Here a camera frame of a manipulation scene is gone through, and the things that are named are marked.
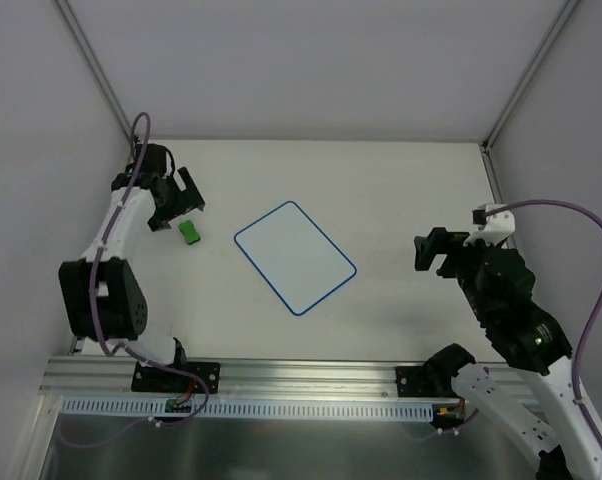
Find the green whiteboard eraser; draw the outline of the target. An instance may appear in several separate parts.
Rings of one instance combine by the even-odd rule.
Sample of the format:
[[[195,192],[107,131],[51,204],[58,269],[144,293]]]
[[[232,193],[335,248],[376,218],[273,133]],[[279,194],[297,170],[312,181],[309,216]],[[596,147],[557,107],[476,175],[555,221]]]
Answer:
[[[194,245],[201,240],[201,235],[195,223],[190,219],[181,221],[178,224],[178,230],[187,245]]]

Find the blue-framed small whiteboard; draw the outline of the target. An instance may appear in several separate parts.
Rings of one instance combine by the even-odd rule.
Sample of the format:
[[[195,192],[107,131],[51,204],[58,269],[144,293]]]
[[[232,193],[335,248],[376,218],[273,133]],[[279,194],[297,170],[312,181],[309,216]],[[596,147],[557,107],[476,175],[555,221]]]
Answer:
[[[292,200],[239,230],[234,243],[296,317],[307,314],[358,273],[352,260]]]

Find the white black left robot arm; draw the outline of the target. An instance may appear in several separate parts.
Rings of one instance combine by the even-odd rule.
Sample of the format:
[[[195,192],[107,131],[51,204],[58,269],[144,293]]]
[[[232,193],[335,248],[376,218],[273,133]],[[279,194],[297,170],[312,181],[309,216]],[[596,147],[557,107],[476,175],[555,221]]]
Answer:
[[[165,146],[136,143],[134,159],[111,183],[105,220],[77,260],[65,261],[58,278],[72,333],[97,343],[104,354],[124,351],[155,368],[168,391],[183,388],[189,367],[182,343],[147,330],[149,307],[131,258],[140,234],[184,223],[205,201],[185,167]]]

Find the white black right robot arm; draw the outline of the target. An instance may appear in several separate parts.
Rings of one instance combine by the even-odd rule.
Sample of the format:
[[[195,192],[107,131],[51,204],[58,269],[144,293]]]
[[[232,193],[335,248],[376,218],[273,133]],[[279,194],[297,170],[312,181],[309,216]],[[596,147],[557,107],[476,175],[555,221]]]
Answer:
[[[559,322],[532,298],[534,274],[507,234],[437,227],[416,237],[415,268],[443,256],[439,277],[453,279],[491,346],[541,407],[539,419],[496,384],[461,345],[433,354],[408,381],[418,396],[457,396],[473,404],[520,450],[539,479],[602,479],[602,421],[577,372]]]

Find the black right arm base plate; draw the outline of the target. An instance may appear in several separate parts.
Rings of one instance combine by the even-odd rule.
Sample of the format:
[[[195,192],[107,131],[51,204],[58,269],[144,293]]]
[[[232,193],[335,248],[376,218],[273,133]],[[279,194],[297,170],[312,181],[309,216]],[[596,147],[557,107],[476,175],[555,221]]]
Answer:
[[[431,365],[397,366],[394,369],[399,398],[457,398],[452,375]]]

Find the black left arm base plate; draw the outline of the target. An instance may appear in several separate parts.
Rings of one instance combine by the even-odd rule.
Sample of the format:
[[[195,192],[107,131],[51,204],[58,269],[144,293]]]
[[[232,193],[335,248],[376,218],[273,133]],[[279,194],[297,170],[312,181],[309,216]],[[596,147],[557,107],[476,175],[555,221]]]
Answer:
[[[218,392],[221,364],[217,362],[188,361],[185,371],[198,376],[207,386],[211,395]],[[169,373],[162,369],[135,365],[130,389],[140,393],[185,393],[191,383],[190,376]]]

